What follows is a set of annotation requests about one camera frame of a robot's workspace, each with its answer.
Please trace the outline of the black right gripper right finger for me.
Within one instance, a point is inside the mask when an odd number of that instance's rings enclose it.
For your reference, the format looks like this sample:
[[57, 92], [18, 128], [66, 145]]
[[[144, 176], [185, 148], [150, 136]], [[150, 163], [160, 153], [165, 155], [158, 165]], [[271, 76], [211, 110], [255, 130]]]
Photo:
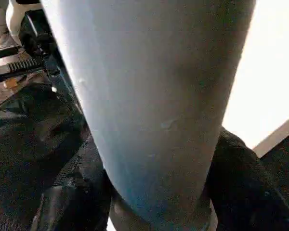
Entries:
[[289, 231], [289, 205], [256, 153], [222, 129], [207, 177], [219, 231]]

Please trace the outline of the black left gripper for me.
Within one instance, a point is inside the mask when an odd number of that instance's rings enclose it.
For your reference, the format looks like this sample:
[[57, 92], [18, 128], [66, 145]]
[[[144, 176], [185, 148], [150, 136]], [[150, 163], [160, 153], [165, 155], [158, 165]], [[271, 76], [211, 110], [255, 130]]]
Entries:
[[21, 44], [0, 49], [0, 58], [16, 55], [20, 49], [24, 49], [29, 57], [1, 65], [0, 82], [40, 70], [46, 71], [50, 76], [60, 73], [53, 57], [53, 53], [57, 51], [56, 42], [42, 9], [25, 13], [19, 36]]

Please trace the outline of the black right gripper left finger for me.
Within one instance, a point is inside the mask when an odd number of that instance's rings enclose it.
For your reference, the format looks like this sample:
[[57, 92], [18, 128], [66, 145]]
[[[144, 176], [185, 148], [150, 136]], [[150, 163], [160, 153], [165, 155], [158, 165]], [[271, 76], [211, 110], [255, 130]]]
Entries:
[[105, 231], [112, 185], [94, 140], [87, 139], [41, 196], [33, 231]]

